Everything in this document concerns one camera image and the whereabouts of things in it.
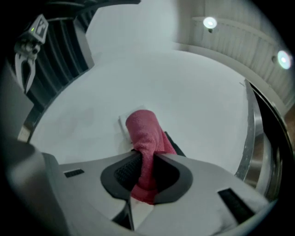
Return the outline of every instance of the round light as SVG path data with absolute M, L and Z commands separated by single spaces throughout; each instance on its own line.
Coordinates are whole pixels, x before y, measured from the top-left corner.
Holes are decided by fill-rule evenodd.
M 208 29 L 213 29 L 217 26 L 217 21 L 213 17 L 207 17 L 203 20 L 203 24 Z
M 290 56 L 285 51 L 282 50 L 277 53 L 277 60 L 284 69 L 289 69 L 291 67 Z

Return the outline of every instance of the red towel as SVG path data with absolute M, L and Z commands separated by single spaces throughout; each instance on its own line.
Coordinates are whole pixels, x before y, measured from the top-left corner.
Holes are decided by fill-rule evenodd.
M 126 127 L 133 148 L 142 153 L 142 173 L 132 189 L 131 196 L 152 205 L 158 193 L 153 178 L 153 154 L 159 152 L 176 154 L 176 152 L 153 112 L 139 110 L 132 113 L 126 120 Z

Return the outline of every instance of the rectangular vent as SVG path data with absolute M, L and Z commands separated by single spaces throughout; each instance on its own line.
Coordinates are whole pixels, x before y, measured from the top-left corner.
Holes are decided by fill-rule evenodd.
M 254 215 L 254 212 L 234 193 L 232 189 L 219 191 L 218 194 L 239 224 Z
M 64 174 L 65 174 L 65 176 L 67 178 L 70 178 L 70 177 L 73 177 L 73 176 L 76 176 L 76 175 L 80 175 L 80 174 L 83 174 L 83 173 L 84 173 L 84 171 L 81 170 L 81 169 L 76 169 L 76 170 L 64 172 Z

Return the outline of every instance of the light fixture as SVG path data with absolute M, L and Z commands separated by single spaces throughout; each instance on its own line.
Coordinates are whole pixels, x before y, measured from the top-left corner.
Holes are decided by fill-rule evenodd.
M 207 17 L 203 20 L 203 24 L 208 29 L 213 29 L 217 26 L 217 21 L 213 17 Z
M 289 69 L 291 67 L 291 58 L 290 56 L 283 50 L 277 53 L 277 61 L 284 69 Z

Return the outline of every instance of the red cloth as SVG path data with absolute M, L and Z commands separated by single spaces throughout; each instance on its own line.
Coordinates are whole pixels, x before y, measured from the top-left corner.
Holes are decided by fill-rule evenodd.
M 153 112 L 139 110 L 132 113 L 126 120 L 126 127 L 133 148 L 142 153 L 142 173 L 132 189 L 131 196 L 139 201 L 153 204 L 153 199 L 158 193 L 153 178 L 153 154 L 159 152 L 176 154 L 176 152 Z

